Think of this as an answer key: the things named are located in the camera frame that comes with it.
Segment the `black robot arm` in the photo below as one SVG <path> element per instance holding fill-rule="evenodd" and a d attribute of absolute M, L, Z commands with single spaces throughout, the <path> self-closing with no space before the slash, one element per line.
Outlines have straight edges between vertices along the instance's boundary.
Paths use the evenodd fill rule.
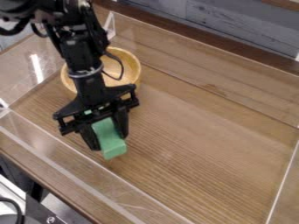
<path fill-rule="evenodd" d="M 92 0 L 0 0 L 0 19 L 13 22 L 1 36 L 18 34 L 26 26 L 48 38 L 65 60 L 68 76 L 76 88 L 74 99 L 53 113 L 62 135 L 76 132 L 93 151 L 102 149 L 92 125 L 109 118 L 117 134 L 128 135 L 128 112 L 138 105 L 136 85 L 109 87 L 102 56 L 108 51 L 108 33 L 97 20 Z"/>

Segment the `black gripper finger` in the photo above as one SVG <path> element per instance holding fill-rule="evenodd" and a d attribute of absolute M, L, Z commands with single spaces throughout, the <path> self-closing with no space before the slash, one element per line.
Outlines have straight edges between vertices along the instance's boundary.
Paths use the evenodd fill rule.
<path fill-rule="evenodd" d="M 128 112 L 124 105 L 114 107 L 112 120 L 116 125 L 116 131 L 121 138 L 126 138 L 128 135 Z"/>
<path fill-rule="evenodd" d="M 98 137 L 97 137 L 96 131 L 92 129 L 92 126 L 89 124 L 84 124 L 78 128 L 78 133 L 89 149 L 92 151 L 100 151 L 101 148 L 100 148 Z"/>

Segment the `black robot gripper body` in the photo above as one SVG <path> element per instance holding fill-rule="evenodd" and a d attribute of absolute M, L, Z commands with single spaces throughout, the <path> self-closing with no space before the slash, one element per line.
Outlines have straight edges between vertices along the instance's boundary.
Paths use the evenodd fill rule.
<path fill-rule="evenodd" d="M 70 80 L 76 89 L 74 98 L 52 115 L 62 135 L 80 132 L 84 124 L 92 125 L 106 118 L 112 119 L 116 106 L 124 105 L 129 112 L 138 105 L 136 85 L 108 87 L 101 73 L 101 69 L 78 72 L 64 69 L 60 74 L 64 83 Z"/>

